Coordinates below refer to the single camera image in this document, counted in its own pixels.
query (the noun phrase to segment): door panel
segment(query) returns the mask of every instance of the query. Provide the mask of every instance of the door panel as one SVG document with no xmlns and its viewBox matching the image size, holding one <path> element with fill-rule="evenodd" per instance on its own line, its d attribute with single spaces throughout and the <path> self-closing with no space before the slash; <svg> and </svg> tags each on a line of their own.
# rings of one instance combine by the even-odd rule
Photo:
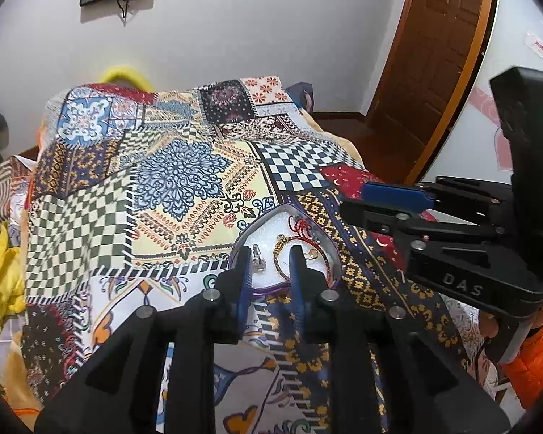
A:
<svg viewBox="0 0 543 434">
<path fill-rule="evenodd" d="M 455 89 L 481 1 L 412 0 L 389 75 L 379 87 L 370 114 L 374 129 L 394 133 L 399 143 L 410 145 L 398 152 L 407 175 Z M 393 144 L 397 139 L 389 140 Z"/>
</svg>

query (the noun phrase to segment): hand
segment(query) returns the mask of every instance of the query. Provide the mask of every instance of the hand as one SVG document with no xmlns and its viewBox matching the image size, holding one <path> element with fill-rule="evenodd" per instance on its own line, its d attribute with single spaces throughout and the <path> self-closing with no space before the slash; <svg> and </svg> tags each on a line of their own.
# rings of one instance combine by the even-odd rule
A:
<svg viewBox="0 0 543 434">
<path fill-rule="evenodd" d="M 543 326 L 543 306 L 537 312 L 537 316 L 531 328 L 535 329 L 535 328 L 540 328 L 542 326 Z M 495 336 L 497 336 L 498 322 L 496 318 L 494 317 L 494 315 L 491 315 L 490 313 L 487 313 L 487 312 L 483 312 L 482 310 L 479 312 L 479 331 L 481 332 L 481 336 L 484 336 L 485 338 L 494 338 Z"/>
</svg>

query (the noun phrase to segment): bolt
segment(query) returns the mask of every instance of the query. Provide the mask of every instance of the bolt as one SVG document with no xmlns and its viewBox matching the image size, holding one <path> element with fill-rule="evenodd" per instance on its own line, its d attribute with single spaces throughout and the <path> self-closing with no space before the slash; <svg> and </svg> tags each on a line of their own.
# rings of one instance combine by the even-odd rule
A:
<svg viewBox="0 0 543 434">
<path fill-rule="evenodd" d="M 144 320 L 145 318 L 150 317 L 153 314 L 154 308 L 150 305 L 142 305 L 138 309 L 136 309 L 136 315 Z"/>
<path fill-rule="evenodd" d="M 388 310 L 388 314 L 395 320 L 401 320 L 407 315 L 407 311 L 403 307 L 392 307 Z"/>
<path fill-rule="evenodd" d="M 422 251 L 424 248 L 426 248 L 426 243 L 420 239 L 416 239 L 411 241 L 411 248 Z"/>
<path fill-rule="evenodd" d="M 203 292 L 203 298 L 205 298 L 205 300 L 209 300 L 210 302 L 214 302 L 220 297 L 221 292 L 217 289 L 207 289 Z"/>
<path fill-rule="evenodd" d="M 338 292 L 332 289 L 326 289 L 320 294 L 320 297 L 326 302 L 335 302 L 339 296 Z"/>
</svg>

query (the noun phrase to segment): orange jacket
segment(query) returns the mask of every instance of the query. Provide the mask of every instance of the orange jacket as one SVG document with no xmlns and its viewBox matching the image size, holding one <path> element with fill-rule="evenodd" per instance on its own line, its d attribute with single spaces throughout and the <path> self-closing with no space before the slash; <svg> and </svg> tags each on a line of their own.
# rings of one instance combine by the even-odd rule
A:
<svg viewBox="0 0 543 434">
<path fill-rule="evenodd" d="M 528 409 L 543 389 L 543 326 L 537 334 L 525 339 L 517 357 L 502 368 L 521 406 Z"/>
</svg>

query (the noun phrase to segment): wooden floor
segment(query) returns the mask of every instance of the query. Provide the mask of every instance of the wooden floor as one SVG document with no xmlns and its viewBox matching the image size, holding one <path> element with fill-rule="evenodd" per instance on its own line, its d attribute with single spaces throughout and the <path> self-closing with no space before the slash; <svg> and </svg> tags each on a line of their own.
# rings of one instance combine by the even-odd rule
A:
<svg viewBox="0 0 543 434">
<path fill-rule="evenodd" d="M 325 131 L 351 140 L 368 171 L 387 183 L 401 184 L 414 164 L 414 147 L 403 139 L 406 132 L 388 123 L 380 128 L 368 127 L 356 118 L 316 118 Z"/>
</svg>

